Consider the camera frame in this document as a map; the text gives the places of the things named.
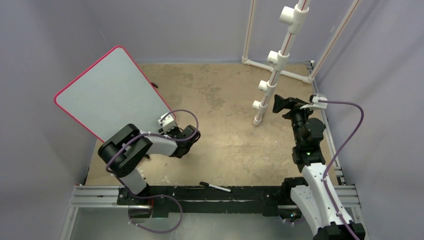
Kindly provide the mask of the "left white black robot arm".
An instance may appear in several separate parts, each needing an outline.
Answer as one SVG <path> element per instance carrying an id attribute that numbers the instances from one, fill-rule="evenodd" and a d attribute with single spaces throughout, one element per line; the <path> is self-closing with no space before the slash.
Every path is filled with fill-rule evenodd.
<path id="1" fill-rule="evenodd" d="M 97 154 L 105 162 L 106 171 L 130 190 L 130 199 L 142 205 L 149 199 L 150 186 L 137 170 L 141 160 L 150 155 L 180 159 L 200 137 L 200 131 L 192 125 L 157 134 L 141 131 L 130 123 L 105 141 Z"/>

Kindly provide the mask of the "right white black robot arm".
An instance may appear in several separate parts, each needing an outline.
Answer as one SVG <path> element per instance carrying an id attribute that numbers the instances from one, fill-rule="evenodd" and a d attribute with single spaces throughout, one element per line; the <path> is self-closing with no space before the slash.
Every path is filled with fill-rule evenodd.
<path id="1" fill-rule="evenodd" d="M 274 96 L 273 113 L 288 111 L 282 117 L 291 122 L 295 141 L 292 158 L 302 174 L 285 178 L 275 197 L 296 204 L 315 240 L 363 240 L 363 224 L 355 223 L 346 211 L 328 175 L 330 165 L 321 150 L 326 125 L 311 117 L 315 110 L 324 110 L 328 104 L 329 100 L 320 94 L 311 95 L 309 101 Z"/>

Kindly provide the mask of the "pink framed whiteboard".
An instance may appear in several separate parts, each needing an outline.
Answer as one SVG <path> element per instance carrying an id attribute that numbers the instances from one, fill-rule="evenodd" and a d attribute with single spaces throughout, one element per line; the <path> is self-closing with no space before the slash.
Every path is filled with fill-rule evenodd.
<path id="1" fill-rule="evenodd" d="M 54 102 L 102 142 L 127 124 L 157 133 L 159 118 L 172 110 L 119 45 L 60 90 Z"/>

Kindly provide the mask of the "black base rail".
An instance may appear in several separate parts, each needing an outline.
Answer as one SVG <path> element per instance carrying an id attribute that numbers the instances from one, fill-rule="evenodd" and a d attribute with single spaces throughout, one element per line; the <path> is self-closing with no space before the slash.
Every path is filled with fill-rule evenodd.
<path id="1" fill-rule="evenodd" d="M 171 213 L 260 214 L 295 221 L 303 215 L 281 186 L 228 186 L 229 191 L 208 186 L 151 185 L 134 197 L 118 189 L 117 205 L 131 209 L 146 207 L 151 217 Z"/>

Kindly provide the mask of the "white PVC pipe frame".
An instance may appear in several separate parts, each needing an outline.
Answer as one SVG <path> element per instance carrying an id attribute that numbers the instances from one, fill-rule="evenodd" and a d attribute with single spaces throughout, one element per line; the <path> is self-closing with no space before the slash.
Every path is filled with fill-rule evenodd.
<path id="1" fill-rule="evenodd" d="M 271 72 L 269 80 L 261 80 L 258 84 L 258 89 L 263 92 L 261 100 L 255 100 L 252 104 L 252 108 L 256 110 L 256 115 L 253 118 L 253 124 L 258 126 L 261 124 L 263 117 L 267 111 L 269 101 L 273 95 L 280 75 L 299 80 L 301 82 L 312 84 L 316 79 L 316 75 L 319 69 L 322 67 L 325 59 L 332 50 L 333 46 L 337 42 L 343 30 L 346 28 L 347 23 L 358 8 L 360 1 L 354 0 L 349 6 L 346 14 L 344 15 L 339 26 L 336 28 L 335 33 L 330 38 L 329 43 L 324 49 L 323 54 L 318 58 L 316 65 L 313 67 L 312 72 L 308 76 L 298 75 L 289 71 L 286 71 L 286 65 L 290 57 L 290 51 L 295 41 L 296 35 L 301 30 L 307 15 L 309 13 L 309 0 L 299 0 L 294 7 L 284 6 L 279 16 L 279 21 L 287 25 L 287 33 L 284 37 L 282 46 L 279 51 L 270 51 L 266 61 L 270 65 L 255 62 L 249 59 L 249 49 L 251 35 L 253 32 L 253 21 L 256 11 L 256 1 L 252 0 L 250 3 L 250 10 L 247 21 L 247 31 L 245 36 L 245 44 L 241 56 L 241 63 L 247 66 L 253 66 L 262 70 Z"/>

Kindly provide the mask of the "black whiteboard marker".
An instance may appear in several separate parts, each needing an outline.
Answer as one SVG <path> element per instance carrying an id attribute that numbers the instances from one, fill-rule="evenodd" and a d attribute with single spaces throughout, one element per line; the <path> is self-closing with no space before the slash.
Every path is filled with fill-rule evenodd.
<path id="1" fill-rule="evenodd" d="M 204 181 L 200 181 L 200 182 L 199 182 L 199 184 L 200 184 L 201 186 L 205 186 L 205 187 L 209 187 L 209 188 L 217 189 L 217 190 L 224 191 L 224 192 L 227 192 L 227 193 L 230 193 L 230 192 L 232 191 L 232 190 L 231 190 L 231 189 L 229 189 L 229 188 L 225 188 L 225 187 L 221 187 L 221 186 L 213 185 L 213 184 L 210 184 L 210 183 L 207 183 L 207 182 L 204 182 Z"/>

